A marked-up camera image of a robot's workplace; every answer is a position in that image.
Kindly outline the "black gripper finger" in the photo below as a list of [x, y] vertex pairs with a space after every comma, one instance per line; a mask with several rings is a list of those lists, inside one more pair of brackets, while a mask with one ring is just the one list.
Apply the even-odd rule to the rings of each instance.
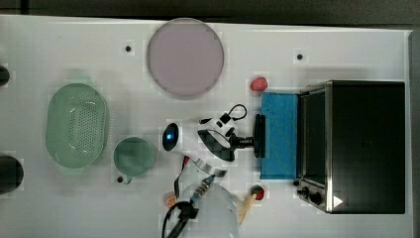
[[236, 143], [237, 148], [251, 148], [254, 145], [254, 138], [239, 138]]

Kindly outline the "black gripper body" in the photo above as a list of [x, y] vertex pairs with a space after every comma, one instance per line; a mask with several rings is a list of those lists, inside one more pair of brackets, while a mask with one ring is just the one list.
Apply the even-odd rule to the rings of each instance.
[[223, 146], [209, 131], [199, 130], [198, 136], [206, 148], [222, 161], [233, 162], [235, 160], [234, 150]]

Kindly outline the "black cylinder arm base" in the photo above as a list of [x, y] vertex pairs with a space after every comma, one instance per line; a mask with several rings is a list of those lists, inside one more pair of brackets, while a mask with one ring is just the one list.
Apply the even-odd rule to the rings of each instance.
[[0, 157], [0, 194], [17, 189], [24, 178], [22, 164], [10, 156]]

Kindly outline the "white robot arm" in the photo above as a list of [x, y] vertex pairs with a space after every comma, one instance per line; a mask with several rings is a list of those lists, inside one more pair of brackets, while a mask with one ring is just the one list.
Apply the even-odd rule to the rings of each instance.
[[253, 144], [235, 135], [236, 121], [224, 113], [165, 128], [162, 147], [183, 161], [173, 184], [176, 204], [165, 215], [161, 238], [239, 238], [237, 200], [220, 185], [235, 151]]

